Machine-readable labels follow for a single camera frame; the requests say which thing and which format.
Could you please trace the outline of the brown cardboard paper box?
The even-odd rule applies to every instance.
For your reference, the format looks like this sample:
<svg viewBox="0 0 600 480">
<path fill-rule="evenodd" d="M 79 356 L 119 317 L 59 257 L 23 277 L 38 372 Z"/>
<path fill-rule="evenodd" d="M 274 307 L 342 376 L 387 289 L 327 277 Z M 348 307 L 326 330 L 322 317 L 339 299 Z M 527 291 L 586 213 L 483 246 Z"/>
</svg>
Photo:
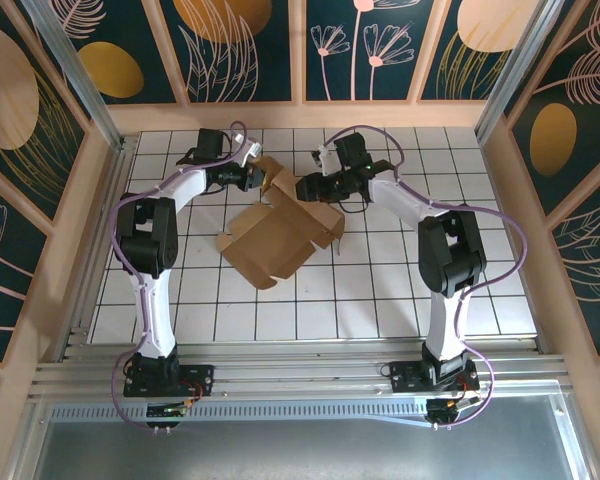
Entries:
<svg viewBox="0 0 600 480">
<path fill-rule="evenodd" d="M 341 239 L 345 218 L 329 204 L 299 200 L 299 178 L 274 158 L 261 157 L 255 165 L 265 172 L 261 193 L 267 201 L 234 217 L 215 244 L 252 286 L 266 290 L 290 278 L 318 248 Z"/>
</svg>

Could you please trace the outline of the grey metal sheet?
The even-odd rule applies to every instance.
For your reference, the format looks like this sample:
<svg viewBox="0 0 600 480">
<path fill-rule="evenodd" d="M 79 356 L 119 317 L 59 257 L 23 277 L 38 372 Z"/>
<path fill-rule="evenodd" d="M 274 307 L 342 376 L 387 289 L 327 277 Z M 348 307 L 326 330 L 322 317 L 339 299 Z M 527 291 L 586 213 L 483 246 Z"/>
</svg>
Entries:
<svg viewBox="0 0 600 480">
<path fill-rule="evenodd" d="M 151 434 L 108 403 L 25 414 L 9 480 L 600 480 L 562 394 L 494 399 L 468 423 L 411 417 L 184 422 Z"/>
</svg>

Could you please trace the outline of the aluminium mounting rail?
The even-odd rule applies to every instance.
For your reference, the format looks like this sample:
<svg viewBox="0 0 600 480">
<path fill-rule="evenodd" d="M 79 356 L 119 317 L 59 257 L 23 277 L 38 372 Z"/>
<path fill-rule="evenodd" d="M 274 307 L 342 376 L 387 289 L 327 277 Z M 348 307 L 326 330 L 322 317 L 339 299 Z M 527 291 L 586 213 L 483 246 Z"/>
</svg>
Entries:
<svg viewBox="0 0 600 480">
<path fill-rule="evenodd" d="M 493 365 L 496 394 L 570 390 L 563 358 L 542 354 L 532 338 L 479 338 L 473 347 Z M 59 363 L 37 366 L 31 402 L 107 401 L 122 345 L 70 344 Z M 215 400 L 343 399 L 388 396 L 387 363 L 417 360 L 417 339 L 219 342 L 178 348 L 184 364 L 214 366 Z"/>
</svg>

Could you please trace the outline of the aluminium frame post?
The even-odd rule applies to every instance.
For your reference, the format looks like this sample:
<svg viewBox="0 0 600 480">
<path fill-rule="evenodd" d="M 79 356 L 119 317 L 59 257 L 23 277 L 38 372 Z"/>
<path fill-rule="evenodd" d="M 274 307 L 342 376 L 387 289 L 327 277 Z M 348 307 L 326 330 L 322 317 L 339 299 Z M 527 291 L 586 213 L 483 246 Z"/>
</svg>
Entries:
<svg viewBox="0 0 600 480">
<path fill-rule="evenodd" d="M 116 151 L 121 151 L 122 136 L 49 2 L 47 0 L 21 1 L 54 57 L 64 68 L 68 80 L 75 88 L 105 140 Z"/>
<path fill-rule="evenodd" d="M 540 0 L 520 40 L 509 55 L 476 124 L 476 140 L 484 147 L 523 76 L 538 56 L 546 36 L 557 21 L 565 0 Z"/>
</svg>

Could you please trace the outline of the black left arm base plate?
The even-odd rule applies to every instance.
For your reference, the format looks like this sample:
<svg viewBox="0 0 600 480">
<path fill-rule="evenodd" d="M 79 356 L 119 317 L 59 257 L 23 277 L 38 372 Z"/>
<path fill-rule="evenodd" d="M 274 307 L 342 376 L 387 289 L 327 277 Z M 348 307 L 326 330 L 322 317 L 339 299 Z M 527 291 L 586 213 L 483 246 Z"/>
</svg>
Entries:
<svg viewBox="0 0 600 480">
<path fill-rule="evenodd" d="M 126 398 L 206 397 L 211 395 L 214 367 L 182 365 L 173 368 L 136 368 L 126 372 Z"/>
</svg>

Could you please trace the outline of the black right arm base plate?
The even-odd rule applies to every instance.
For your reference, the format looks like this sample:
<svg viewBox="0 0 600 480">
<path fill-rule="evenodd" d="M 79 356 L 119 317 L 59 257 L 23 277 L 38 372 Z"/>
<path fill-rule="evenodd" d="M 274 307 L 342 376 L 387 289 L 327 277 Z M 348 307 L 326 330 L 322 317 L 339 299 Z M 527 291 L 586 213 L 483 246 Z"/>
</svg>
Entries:
<svg viewBox="0 0 600 480">
<path fill-rule="evenodd" d="M 447 361 L 396 361 L 389 364 L 394 393 L 463 392 L 480 389 L 475 363 L 471 359 Z"/>
</svg>

